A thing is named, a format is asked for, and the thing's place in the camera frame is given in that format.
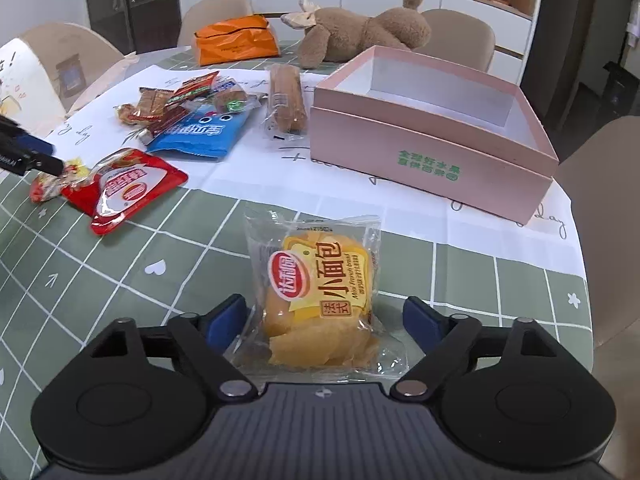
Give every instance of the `table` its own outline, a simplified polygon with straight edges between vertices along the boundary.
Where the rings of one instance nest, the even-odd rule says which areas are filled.
[[[287,50],[285,61],[295,63]],[[243,63],[260,70],[267,62]],[[192,76],[180,72],[197,68],[189,52],[173,54],[159,65],[171,70],[176,84]],[[119,128],[114,120],[106,124],[113,104],[120,94],[134,95],[150,71],[159,70],[155,66],[132,74],[51,138],[56,143],[66,139],[66,150],[83,149],[92,142],[84,142],[91,132],[97,132],[95,140],[109,128]],[[90,107],[106,110],[92,130],[83,126]],[[247,134],[228,160],[209,173],[198,173],[208,167],[205,163],[171,158],[187,165],[187,187],[100,239],[89,230],[88,217],[63,200],[31,204],[27,193],[33,173],[25,179],[9,175],[0,182],[0,470],[8,480],[28,478],[46,464],[30,428],[31,405],[111,319],[133,317],[140,325],[157,325],[179,312],[204,313],[235,292],[253,302],[242,215],[247,205],[267,207],[265,197],[274,198],[268,207],[288,218],[383,217],[374,311],[405,344],[409,364],[422,355],[402,328],[402,304],[413,295],[444,314],[465,312],[486,325],[509,326],[518,316],[535,318],[591,367],[584,264],[568,198],[557,184],[522,227],[457,202],[308,160],[305,146],[267,153],[256,142]],[[240,174],[244,163],[270,171]],[[331,194],[308,192],[303,179],[310,171]],[[271,173],[278,172],[290,176],[293,187],[275,189]],[[145,272],[161,266],[160,261],[164,274]]]

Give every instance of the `stuffed toy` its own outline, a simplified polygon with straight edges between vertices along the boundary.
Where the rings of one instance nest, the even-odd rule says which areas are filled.
[[[281,17],[292,28],[305,29],[298,47],[302,68],[316,68],[323,61],[345,62],[370,46],[413,50],[429,41],[431,29],[417,11],[422,0],[403,0],[402,7],[389,9],[375,18],[338,7],[321,9],[301,0],[303,12]]]

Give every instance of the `blue gripper pad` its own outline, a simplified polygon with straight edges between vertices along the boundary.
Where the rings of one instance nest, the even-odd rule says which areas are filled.
[[[204,334],[207,344],[217,353],[223,354],[236,336],[242,332],[248,311],[240,294],[234,294],[220,304],[209,315],[203,317]]]
[[[446,336],[446,319],[418,298],[409,297],[404,301],[402,324],[425,354]]]
[[[14,140],[27,150],[33,150],[34,152],[43,153],[44,155],[53,155],[53,145],[38,137],[23,135],[15,137]]]

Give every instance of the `gift box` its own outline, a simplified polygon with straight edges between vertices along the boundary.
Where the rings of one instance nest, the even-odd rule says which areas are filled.
[[[519,86],[374,46],[322,81],[311,157],[526,224],[558,157]]]

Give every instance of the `green checkered tablecloth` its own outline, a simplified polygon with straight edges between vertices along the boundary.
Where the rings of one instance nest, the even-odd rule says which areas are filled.
[[[285,62],[295,63],[291,46],[283,53],[290,56]],[[259,69],[267,62],[235,67]],[[161,66],[199,68],[189,52]],[[235,292],[253,302],[242,225],[246,206],[276,209],[288,218],[322,215],[319,206],[296,211],[179,188],[97,238],[89,218],[64,200],[32,204],[33,178],[11,174],[0,182],[0,472],[8,480],[26,480],[46,465],[30,427],[33,401],[111,320],[158,325],[181,312],[208,312]],[[330,206],[331,199],[323,203]],[[444,314],[472,314],[485,325],[537,319],[591,367],[589,300],[581,277],[390,232],[382,235],[380,256],[374,310],[405,343],[411,365],[422,353],[402,328],[408,295]],[[162,276],[145,271],[161,260]]]

